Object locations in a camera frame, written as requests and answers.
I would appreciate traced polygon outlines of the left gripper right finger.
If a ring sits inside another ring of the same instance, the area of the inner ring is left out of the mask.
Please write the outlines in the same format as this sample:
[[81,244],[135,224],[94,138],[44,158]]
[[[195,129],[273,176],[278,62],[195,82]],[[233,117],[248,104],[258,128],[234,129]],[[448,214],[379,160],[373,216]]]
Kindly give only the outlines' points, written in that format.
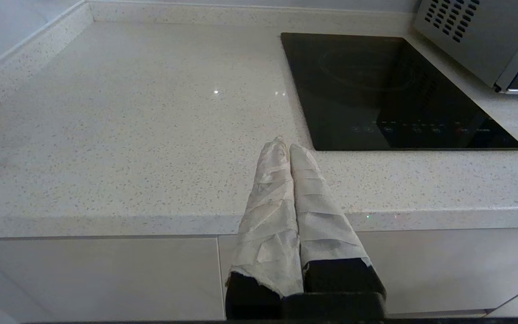
[[313,155],[302,146],[291,145],[290,170],[305,291],[386,295],[370,257]]

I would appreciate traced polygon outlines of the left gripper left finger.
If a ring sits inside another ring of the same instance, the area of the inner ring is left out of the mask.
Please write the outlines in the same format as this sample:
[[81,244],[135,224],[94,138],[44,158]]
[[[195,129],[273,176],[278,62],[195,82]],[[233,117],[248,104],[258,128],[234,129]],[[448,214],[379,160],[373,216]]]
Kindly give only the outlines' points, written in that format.
[[276,320],[304,292],[289,150],[281,137],[259,154],[226,283],[228,320]]

